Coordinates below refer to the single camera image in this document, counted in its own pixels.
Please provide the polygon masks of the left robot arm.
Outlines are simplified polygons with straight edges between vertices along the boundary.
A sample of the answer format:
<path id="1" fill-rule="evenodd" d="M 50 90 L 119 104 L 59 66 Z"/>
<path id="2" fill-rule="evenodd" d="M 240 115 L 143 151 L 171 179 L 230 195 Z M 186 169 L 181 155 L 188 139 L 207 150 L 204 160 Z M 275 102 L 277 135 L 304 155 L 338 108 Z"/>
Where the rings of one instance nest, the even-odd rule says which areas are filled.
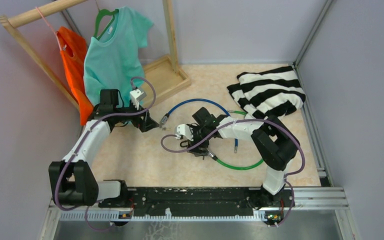
<path id="1" fill-rule="evenodd" d="M 92 109 L 78 141 L 62 160 L 49 165 L 52 198 L 61 210 L 92 206 L 107 199 L 118 207 L 129 203 L 130 193 L 125 181 L 97 181 L 91 170 L 98 151 L 117 124 L 131 123 L 142 133 L 159 127 L 150 117 L 149 109 L 141 105 L 147 94 L 134 87 L 129 95 L 129 104 L 119 107 L 123 103 L 119 90 L 101 90 L 100 102 Z"/>

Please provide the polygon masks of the black white striped cloth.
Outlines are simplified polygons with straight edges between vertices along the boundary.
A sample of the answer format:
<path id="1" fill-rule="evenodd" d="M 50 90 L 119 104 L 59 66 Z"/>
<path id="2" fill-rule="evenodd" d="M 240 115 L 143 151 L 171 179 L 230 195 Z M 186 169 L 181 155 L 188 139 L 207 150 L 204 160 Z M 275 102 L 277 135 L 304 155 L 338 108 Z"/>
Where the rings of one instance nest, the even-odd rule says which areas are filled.
<path id="1" fill-rule="evenodd" d="M 307 96 L 292 66 L 262 72 L 242 72 L 227 87 L 236 104 L 249 116 L 265 119 L 290 115 L 304 106 Z"/>

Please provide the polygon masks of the wooden clothes rack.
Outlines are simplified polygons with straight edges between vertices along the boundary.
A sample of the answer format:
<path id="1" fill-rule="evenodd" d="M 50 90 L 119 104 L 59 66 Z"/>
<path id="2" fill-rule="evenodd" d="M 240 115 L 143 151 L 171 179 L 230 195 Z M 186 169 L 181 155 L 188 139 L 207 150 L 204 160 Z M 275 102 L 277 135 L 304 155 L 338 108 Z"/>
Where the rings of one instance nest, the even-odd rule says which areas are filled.
<path id="1" fill-rule="evenodd" d="M 42 17 L 40 14 L 47 17 L 81 3 L 83 3 L 82 0 L 56 0 L 40 6 L 39 10 L 31 9 L 13 17 L 7 17 L 6 15 L 0 16 L 0 24 L 4 29 L 16 40 L 76 109 L 79 109 L 79 105 L 70 89 L 64 85 L 62 80 L 51 69 L 48 63 L 38 54 L 17 28 L 39 20 Z M 156 90 L 156 104 L 167 100 L 192 84 L 191 79 L 180 67 L 178 61 L 172 1 L 163 0 L 162 5 L 168 37 L 169 54 L 166 54 L 143 67 L 146 79 L 151 82 Z"/>

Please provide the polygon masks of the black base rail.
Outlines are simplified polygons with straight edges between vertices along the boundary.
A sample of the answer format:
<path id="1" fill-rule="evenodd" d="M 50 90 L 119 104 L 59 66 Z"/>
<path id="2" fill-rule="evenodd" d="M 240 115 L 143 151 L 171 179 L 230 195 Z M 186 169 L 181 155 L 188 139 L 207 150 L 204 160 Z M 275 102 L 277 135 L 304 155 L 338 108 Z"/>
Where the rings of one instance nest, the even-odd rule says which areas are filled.
<path id="1" fill-rule="evenodd" d="M 294 206 L 290 189 L 271 195 L 262 187 L 123 187 L 100 208 L 128 208 L 135 217 L 249 217 L 255 210 L 285 212 Z"/>

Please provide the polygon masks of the orange garment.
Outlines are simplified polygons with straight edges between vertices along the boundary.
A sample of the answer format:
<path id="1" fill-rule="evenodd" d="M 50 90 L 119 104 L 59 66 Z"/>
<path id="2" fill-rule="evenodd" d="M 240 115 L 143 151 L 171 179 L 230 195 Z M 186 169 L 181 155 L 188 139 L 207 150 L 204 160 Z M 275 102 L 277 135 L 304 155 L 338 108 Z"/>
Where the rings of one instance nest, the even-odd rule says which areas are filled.
<path id="1" fill-rule="evenodd" d="M 60 55 L 69 89 L 78 103 L 80 124 L 84 126 L 93 111 L 84 84 L 84 62 L 88 51 L 85 39 L 74 31 L 60 27 L 56 32 L 61 46 Z"/>

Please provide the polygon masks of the teal t-shirt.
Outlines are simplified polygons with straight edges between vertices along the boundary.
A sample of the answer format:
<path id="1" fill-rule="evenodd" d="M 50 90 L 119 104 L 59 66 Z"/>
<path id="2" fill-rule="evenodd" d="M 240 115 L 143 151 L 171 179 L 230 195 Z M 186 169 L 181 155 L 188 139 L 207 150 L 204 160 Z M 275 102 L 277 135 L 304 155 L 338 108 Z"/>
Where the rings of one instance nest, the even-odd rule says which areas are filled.
<path id="1" fill-rule="evenodd" d="M 140 87 L 145 76 L 139 49 L 148 46 L 153 22 L 128 6 L 119 8 L 114 17 L 100 39 L 91 38 L 84 59 L 84 89 L 93 106 L 100 103 L 104 89 L 117 89 L 119 104 L 129 105 L 131 79 Z"/>

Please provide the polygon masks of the pink hanger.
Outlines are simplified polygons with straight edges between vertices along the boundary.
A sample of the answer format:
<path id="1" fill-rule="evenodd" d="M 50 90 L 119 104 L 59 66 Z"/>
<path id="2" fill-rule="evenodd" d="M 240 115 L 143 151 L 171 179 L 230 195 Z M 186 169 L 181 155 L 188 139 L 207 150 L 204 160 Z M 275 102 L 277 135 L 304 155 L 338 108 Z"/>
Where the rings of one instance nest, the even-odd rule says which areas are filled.
<path id="1" fill-rule="evenodd" d="M 57 45 L 58 45 L 59 51 L 64 51 L 65 50 L 65 46 L 61 45 L 61 42 L 60 42 L 59 37 L 58 37 L 58 32 L 54 29 L 54 27 L 50 24 L 50 22 L 46 19 L 46 17 L 43 15 L 41 10 L 37 6 L 35 7 L 35 9 L 39 13 L 41 19 L 50 28 L 50 30 L 52 31 L 53 35 L 55 36 L 55 39 L 57 41 Z"/>

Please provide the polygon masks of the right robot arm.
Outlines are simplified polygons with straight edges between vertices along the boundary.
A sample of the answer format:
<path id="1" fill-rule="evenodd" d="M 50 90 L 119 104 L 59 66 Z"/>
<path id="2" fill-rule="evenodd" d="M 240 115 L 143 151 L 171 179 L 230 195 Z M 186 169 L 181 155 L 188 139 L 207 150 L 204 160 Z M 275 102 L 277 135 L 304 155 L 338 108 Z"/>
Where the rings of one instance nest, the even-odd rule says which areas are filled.
<path id="1" fill-rule="evenodd" d="M 202 107 L 193 114 L 194 123 L 180 124 L 175 136 L 182 141 L 180 146 L 196 157 L 210 157 L 222 161 L 209 149 L 210 138 L 237 139 L 253 143 L 261 161 L 266 163 L 266 174 L 256 204 L 275 206 L 281 203 L 285 188 L 284 177 L 290 161 L 296 156 L 300 143 L 276 117 L 264 122 L 252 118 L 237 119 L 226 114 L 214 116 Z"/>

